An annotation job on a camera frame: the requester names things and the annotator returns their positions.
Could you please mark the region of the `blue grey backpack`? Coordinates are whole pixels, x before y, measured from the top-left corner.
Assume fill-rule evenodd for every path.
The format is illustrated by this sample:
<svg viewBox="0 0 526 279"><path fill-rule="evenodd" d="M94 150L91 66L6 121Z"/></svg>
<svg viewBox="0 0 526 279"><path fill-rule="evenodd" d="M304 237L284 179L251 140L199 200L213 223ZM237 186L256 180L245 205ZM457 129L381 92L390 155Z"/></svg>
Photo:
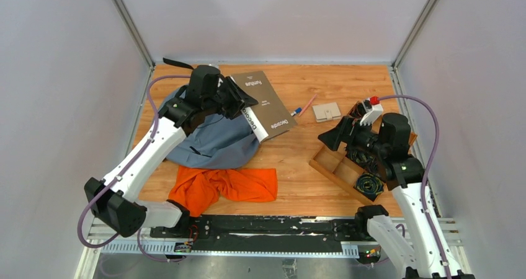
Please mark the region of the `blue grey backpack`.
<svg viewBox="0 0 526 279"><path fill-rule="evenodd" d="M241 115L227 119L215 113L212 97L221 71L210 65L163 60L166 64L191 70L189 82L170 93L158 108L158 117L167 118L183 129L185 138L166 156L180 166L198 169L236 169L255 155L260 142Z"/></svg>

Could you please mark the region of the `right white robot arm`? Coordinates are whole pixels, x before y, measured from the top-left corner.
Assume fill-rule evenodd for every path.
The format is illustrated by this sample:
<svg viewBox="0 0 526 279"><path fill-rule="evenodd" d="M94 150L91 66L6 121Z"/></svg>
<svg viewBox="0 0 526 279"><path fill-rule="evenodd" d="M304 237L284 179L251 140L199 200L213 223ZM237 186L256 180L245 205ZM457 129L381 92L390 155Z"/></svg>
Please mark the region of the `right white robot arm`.
<svg viewBox="0 0 526 279"><path fill-rule="evenodd" d="M354 223L357 237L377 241L399 278L474 278L463 271L439 229L429 189L424 185L427 178L424 166L409 153L408 119L399 113L386 113L376 133L361 122L344 116L318 139L332 151L345 143L348 151L357 149L375 158L381 181L401 209L411 239L407 241L396 229L381 205L357 210Z"/></svg>

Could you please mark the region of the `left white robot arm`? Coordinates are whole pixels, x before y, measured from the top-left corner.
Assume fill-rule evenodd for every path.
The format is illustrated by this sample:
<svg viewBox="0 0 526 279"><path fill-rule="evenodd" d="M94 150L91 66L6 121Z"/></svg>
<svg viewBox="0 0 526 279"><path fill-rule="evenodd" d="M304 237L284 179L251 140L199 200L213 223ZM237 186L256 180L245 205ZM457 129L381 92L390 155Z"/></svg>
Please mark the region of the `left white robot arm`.
<svg viewBox="0 0 526 279"><path fill-rule="evenodd" d="M207 116L219 114L233 120L257 103L218 68L196 66L188 85L153 110L151 128L121 163L102 179L92 177L85 183L88 204L77 225L81 242L92 247L82 233L88 213L113 229L114 237L130 237L143 228L155 227L166 228L174 237L184 237L190 229L187 209L174 201L139 201L141 189L166 156Z"/></svg>

